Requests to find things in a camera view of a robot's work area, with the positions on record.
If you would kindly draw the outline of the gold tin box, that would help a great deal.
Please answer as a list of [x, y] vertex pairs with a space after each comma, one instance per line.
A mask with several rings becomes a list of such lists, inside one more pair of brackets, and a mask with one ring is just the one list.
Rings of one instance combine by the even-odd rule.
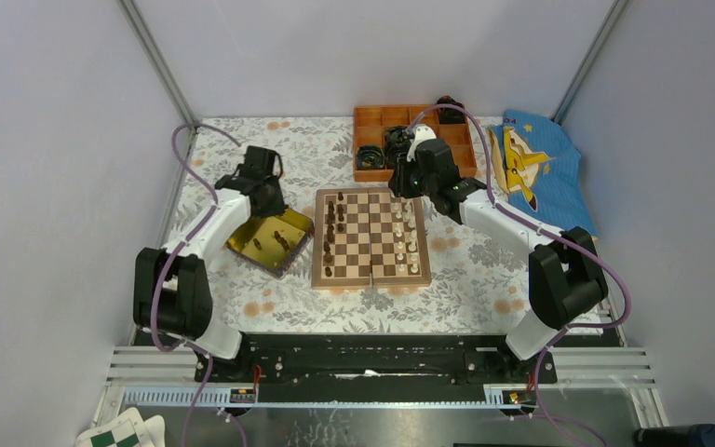
[[282, 214], [251, 217], [227, 239], [225, 247], [243, 261], [282, 278], [314, 235], [314, 221], [286, 208]]

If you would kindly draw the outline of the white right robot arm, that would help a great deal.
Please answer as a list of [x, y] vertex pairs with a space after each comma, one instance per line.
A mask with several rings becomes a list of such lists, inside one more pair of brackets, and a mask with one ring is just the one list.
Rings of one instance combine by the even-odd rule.
[[490, 197], [491, 187], [464, 177], [451, 147], [427, 125], [401, 131], [405, 152], [395, 157], [389, 188], [396, 197], [426, 197], [436, 211], [501, 245], [528, 272], [530, 310], [505, 338], [496, 362], [502, 379], [522, 382], [533, 357], [609, 292], [591, 235], [581, 227], [562, 230], [533, 221]]

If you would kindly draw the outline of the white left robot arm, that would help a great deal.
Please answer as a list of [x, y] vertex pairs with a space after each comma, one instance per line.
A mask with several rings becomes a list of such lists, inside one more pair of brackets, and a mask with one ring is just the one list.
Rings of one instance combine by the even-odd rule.
[[246, 379], [250, 355], [240, 350], [241, 331], [213, 314], [208, 267], [227, 239], [252, 218], [283, 214], [280, 187], [283, 162], [278, 152], [254, 145], [231, 174], [206, 187], [212, 204], [188, 224], [182, 235], [159, 249], [144, 248], [136, 258], [132, 317], [147, 329], [162, 351], [161, 333], [179, 344], [195, 345], [217, 358], [216, 371], [231, 383]]

